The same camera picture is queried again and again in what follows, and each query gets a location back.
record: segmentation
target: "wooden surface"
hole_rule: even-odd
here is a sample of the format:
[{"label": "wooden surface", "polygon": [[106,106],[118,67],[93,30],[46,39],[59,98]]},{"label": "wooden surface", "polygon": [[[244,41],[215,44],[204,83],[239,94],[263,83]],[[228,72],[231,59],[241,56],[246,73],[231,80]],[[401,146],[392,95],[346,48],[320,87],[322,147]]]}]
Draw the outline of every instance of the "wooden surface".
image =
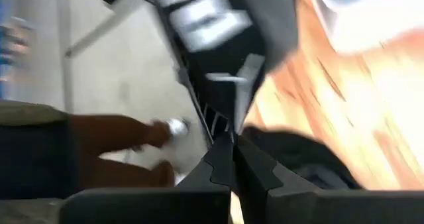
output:
[{"label": "wooden surface", "polygon": [[310,0],[298,0],[299,49],[269,75],[246,123],[323,141],[364,187],[424,188],[424,32],[335,54]]}]

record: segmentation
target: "shoe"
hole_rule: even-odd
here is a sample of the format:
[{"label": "shoe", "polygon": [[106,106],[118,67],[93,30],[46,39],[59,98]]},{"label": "shoe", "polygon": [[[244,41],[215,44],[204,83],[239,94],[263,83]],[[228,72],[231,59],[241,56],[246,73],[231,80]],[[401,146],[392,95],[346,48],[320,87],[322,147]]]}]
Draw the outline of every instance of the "shoe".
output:
[{"label": "shoe", "polygon": [[183,137],[188,134],[190,122],[186,119],[172,118],[166,121],[173,137]]}]

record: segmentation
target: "black object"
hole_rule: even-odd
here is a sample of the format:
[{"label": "black object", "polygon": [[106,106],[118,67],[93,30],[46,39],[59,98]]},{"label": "black object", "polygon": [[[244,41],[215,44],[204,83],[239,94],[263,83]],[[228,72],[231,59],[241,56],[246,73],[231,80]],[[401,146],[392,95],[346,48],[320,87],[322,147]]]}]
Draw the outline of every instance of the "black object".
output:
[{"label": "black object", "polygon": [[[295,0],[156,2],[209,152],[175,188],[76,194],[61,208],[60,223],[227,223],[231,190],[249,224],[424,223],[423,192],[350,190],[360,186],[322,144],[247,130],[252,144],[238,135],[264,75],[297,44]],[[233,15],[241,29],[223,25]]]}]

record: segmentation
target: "gray floor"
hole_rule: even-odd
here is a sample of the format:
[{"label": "gray floor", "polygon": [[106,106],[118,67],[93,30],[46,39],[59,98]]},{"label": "gray floor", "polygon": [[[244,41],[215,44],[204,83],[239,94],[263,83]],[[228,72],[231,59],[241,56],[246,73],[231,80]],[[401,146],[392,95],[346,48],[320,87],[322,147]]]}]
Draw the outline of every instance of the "gray floor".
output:
[{"label": "gray floor", "polygon": [[[189,136],[167,148],[147,146],[140,153],[124,151],[105,158],[147,168],[166,159],[185,173],[200,161],[206,147],[197,115],[186,89],[176,81],[174,60],[150,5],[142,3],[72,60],[63,59],[65,48],[111,10],[100,0],[17,0],[15,6],[14,14],[36,30],[29,33],[30,54],[9,74],[11,99],[47,103],[74,113],[123,114],[146,123],[187,117],[193,123]],[[44,223],[51,219],[55,203],[0,202],[0,222],[9,218],[9,223]]]}]

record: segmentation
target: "leg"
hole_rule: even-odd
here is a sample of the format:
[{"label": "leg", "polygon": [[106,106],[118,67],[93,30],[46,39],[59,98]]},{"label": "leg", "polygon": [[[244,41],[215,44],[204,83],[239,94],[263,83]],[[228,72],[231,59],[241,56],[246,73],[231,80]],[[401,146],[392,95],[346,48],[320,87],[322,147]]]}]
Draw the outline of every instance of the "leg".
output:
[{"label": "leg", "polygon": [[167,123],[143,124],[122,115],[71,115],[81,151],[97,157],[105,152],[150,144],[161,148],[171,139]]},{"label": "leg", "polygon": [[83,189],[89,188],[144,188],[173,187],[174,171],[169,162],[162,162],[153,170],[96,158],[92,170],[83,178]]}]

